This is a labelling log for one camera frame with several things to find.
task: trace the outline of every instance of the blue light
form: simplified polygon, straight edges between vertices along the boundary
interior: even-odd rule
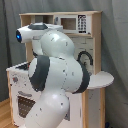
[[[18,38],[18,39],[20,39],[20,36],[19,36],[19,35],[17,35],[17,38]]]

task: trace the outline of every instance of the shelf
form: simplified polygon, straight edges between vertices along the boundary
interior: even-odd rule
[[[100,71],[96,75],[90,76],[90,83],[87,89],[104,88],[113,83],[114,77],[104,71]]]
[[[77,33],[76,34],[75,33],[74,34],[73,33],[71,33],[71,34],[70,33],[65,33],[65,34],[69,37],[73,37],[73,36],[92,37],[91,34],[83,34],[83,33],[78,33],[78,34]]]
[[[20,14],[20,15],[73,15],[73,14],[92,15],[92,14],[96,14],[96,13],[101,13],[101,11],[24,13],[24,14]]]

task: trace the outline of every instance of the toy oven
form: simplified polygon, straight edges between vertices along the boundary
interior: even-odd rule
[[[20,64],[9,71],[13,120],[17,126],[24,124],[24,119],[41,95],[31,86],[27,65]]]
[[[91,16],[56,15],[55,24],[63,26],[64,33],[91,34]]]

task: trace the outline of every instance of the oven door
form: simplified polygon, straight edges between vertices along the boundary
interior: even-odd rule
[[[55,15],[54,22],[63,26],[64,33],[78,33],[78,15]]]
[[[24,124],[24,119],[29,113],[35,102],[40,98],[41,92],[35,92],[33,89],[26,89],[11,86],[13,120],[15,125]]]

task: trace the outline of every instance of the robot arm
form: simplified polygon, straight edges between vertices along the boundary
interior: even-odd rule
[[[45,56],[34,58],[28,73],[32,87],[42,95],[20,128],[56,128],[69,110],[65,92],[82,93],[90,80],[86,68],[74,59],[75,47],[68,36],[51,30],[39,41]]]
[[[62,32],[63,27],[44,23],[30,24],[17,29],[16,38],[20,43],[32,42],[34,56],[43,55],[40,39],[46,32],[51,30],[58,30]]]

